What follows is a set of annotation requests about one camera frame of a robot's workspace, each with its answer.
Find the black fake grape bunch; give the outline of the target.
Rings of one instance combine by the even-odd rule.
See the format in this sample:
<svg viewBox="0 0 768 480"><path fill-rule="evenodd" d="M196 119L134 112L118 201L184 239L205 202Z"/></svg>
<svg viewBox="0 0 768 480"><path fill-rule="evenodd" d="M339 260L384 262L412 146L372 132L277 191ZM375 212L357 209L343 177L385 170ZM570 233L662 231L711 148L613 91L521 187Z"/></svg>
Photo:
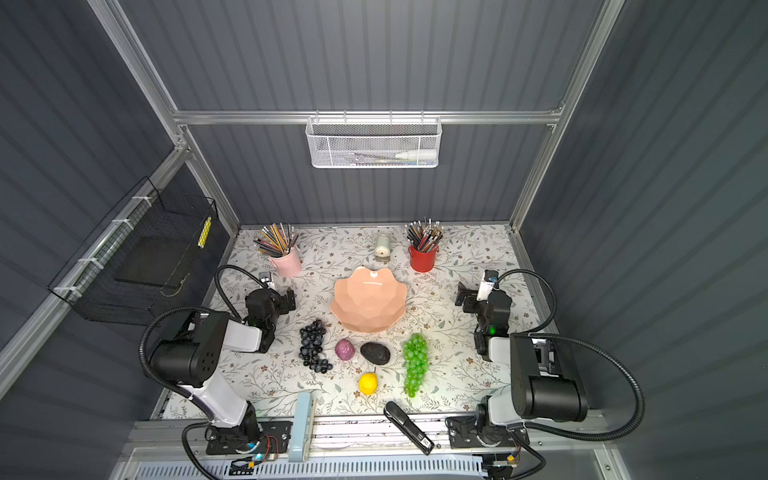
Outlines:
<svg viewBox="0 0 768 480"><path fill-rule="evenodd" d="M327 374L333 365L324 353L324 339L327 329L324 322L315 319L299 329L299 358L305 367L319 374Z"/></svg>

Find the green fake grape bunch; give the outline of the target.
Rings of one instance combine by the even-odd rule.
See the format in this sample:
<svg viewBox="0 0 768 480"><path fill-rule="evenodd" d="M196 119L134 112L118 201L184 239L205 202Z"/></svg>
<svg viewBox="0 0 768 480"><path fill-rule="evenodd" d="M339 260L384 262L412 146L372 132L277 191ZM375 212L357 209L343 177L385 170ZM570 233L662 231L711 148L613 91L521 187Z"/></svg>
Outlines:
<svg viewBox="0 0 768 480"><path fill-rule="evenodd" d="M409 398L414 398L420 391L428 370L428 344L421 333L414 333L403 345L404 365L406 369L404 391Z"/></svg>

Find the purple fake fig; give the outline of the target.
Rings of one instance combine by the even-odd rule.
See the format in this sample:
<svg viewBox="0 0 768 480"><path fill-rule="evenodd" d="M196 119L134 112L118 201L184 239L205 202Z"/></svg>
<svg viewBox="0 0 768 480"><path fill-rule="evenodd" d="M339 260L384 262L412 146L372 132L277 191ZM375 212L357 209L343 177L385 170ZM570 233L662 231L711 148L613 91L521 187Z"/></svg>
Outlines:
<svg viewBox="0 0 768 480"><path fill-rule="evenodd" d="M340 360L349 361L355 356L356 349L349 339L344 338L337 342L335 354Z"/></svg>

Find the pink scalloped fruit bowl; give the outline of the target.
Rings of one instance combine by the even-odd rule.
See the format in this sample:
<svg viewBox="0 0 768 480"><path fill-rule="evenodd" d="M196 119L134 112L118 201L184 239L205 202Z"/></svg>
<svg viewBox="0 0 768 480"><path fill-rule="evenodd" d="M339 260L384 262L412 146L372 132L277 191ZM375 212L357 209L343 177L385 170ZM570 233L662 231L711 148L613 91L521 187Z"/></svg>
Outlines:
<svg viewBox="0 0 768 480"><path fill-rule="evenodd" d="M407 292L407 285L397 281L390 269L358 267L335 282L330 310L351 331L378 333L405 315Z"/></svg>

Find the dark fake avocado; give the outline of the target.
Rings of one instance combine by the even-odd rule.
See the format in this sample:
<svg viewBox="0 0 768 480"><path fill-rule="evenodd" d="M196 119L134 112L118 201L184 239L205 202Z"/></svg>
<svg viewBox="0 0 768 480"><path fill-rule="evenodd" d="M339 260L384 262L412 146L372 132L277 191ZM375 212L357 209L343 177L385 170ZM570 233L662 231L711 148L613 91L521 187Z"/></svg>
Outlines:
<svg viewBox="0 0 768 480"><path fill-rule="evenodd" d="M360 354L362 357L377 366L383 366L390 362L391 351L390 349L378 342L366 342L360 347Z"/></svg>

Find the yellow fake lemon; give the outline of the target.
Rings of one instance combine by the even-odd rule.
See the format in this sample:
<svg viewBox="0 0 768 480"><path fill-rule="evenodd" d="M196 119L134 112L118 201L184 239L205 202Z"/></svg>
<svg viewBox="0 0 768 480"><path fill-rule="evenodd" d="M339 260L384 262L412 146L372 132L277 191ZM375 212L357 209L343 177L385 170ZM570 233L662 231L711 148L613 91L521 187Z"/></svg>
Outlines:
<svg viewBox="0 0 768 480"><path fill-rule="evenodd" d="M358 381L358 390L361 394L370 396L378 389L378 376L375 372L363 374Z"/></svg>

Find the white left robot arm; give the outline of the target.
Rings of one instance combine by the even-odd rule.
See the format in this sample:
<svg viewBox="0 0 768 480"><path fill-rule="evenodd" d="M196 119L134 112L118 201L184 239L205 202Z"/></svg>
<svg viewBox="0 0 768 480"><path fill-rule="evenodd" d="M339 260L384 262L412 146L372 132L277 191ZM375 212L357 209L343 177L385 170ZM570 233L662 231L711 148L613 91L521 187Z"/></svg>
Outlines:
<svg viewBox="0 0 768 480"><path fill-rule="evenodd" d="M207 420L209 454L251 453L270 437L253 405L235 392L218 370L221 351L265 354L275 340L276 321L296 309L293 290L249 293L247 316L228 311L179 307L153 319L140 337L145 375L193 403Z"/></svg>

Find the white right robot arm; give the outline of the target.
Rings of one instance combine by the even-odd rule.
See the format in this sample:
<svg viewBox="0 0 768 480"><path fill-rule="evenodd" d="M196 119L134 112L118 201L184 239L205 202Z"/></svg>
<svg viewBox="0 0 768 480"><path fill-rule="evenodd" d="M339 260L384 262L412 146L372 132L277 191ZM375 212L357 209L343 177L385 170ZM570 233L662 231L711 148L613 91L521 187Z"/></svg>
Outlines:
<svg viewBox="0 0 768 480"><path fill-rule="evenodd" d="M509 367L509 391L485 396L469 432L492 436L522 420L581 422L589 411L571 348L563 341L508 331L512 299L485 282L479 289L460 283L455 304L476 317L475 350L487 362Z"/></svg>

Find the coloured pencils in pink cup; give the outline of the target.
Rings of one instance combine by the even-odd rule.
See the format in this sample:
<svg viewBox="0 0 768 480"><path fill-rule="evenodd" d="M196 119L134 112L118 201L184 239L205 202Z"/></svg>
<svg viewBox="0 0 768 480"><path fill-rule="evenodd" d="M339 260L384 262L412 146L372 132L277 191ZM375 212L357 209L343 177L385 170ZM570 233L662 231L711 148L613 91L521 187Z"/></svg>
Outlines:
<svg viewBox="0 0 768 480"><path fill-rule="evenodd" d="M298 250L299 234L293 225L272 223L263 226L254 239L259 251L271 259L286 257Z"/></svg>

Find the red pencil cup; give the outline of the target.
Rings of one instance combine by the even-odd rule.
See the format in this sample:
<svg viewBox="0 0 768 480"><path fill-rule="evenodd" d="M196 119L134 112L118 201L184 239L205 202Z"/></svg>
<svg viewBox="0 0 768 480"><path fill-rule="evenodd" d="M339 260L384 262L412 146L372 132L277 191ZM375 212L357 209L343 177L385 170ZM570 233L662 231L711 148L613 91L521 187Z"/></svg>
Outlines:
<svg viewBox="0 0 768 480"><path fill-rule="evenodd" d="M427 273L435 266L439 246L410 246L408 252L410 255L411 268L419 273Z"/></svg>

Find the pencils in red cup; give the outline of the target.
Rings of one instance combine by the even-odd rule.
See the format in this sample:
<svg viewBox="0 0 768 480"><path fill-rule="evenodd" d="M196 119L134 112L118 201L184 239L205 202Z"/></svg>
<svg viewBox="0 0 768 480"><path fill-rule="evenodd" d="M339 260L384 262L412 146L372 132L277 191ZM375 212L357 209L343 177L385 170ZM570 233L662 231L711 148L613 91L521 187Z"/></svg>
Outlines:
<svg viewBox="0 0 768 480"><path fill-rule="evenodd" d="M439 250L444 237L443 225L431 218L415 220L406 225L406 236L410 246L420 253L433 253Z"/></svg>

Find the light blue bar tool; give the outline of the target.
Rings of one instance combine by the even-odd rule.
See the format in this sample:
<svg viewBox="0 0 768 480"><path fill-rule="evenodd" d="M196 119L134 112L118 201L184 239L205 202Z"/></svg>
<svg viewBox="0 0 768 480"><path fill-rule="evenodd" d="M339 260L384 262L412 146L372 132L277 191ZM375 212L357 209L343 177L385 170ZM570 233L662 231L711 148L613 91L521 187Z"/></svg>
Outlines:
<svg viewBox="0 0 768 480"><path fill-rule="evenodd" d="M304 462L309 456L309 449L314 425L314 398L311 391L298 394L291 438L287 449L289 462Z"/></svg>

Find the black stapler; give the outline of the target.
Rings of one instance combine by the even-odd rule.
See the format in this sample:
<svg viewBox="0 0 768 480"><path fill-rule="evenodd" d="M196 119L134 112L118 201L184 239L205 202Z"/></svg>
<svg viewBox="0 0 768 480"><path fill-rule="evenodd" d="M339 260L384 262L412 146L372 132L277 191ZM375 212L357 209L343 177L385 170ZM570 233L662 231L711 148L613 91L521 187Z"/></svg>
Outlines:
<svg viewBox="0 0 768 480"><path fill-rule="evenodd" d="M434 442L396 402L388 401L383 408L383 414L424 455L432 453Z"/></svg>

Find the aluminium front rail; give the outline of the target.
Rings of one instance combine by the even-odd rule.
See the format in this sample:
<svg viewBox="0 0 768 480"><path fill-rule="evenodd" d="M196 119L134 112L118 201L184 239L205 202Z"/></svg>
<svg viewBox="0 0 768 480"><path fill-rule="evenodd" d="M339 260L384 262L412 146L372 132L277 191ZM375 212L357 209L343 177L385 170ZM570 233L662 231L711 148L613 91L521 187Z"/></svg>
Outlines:
<svg viewBox="0 0 768 480"><path fill-rule="evenodd" d="M427 436L434 441L436 447L433 454L505 452L515 447L502 446L499 443L489 446L477 443L471 448L452 449L450 446L448 428L445 418L458 416L459 413L427 413L411 414L411 418ZM181 420L152 420L138 421L134 424L129 439L126 441L119 461L129 459L149 460L187 460L184 454L180 435L183 428L200 419ZM607 422L602 413L592 411L587 419L578 423L556 423L548 420L538 420L559 428L596 433L607 430ZM600 444L569 440L527 427L531 446L539 451L544 450L575 450L596 448ZM206 458L207 442L200 431L189 434L190 446L201 461ZM315 417L312 428L312 438L309 444L310 458L331 456L372 456L372 455L420 455L415 445L408 440L384 415L353 415L353 416L320 416Z"/></svg>

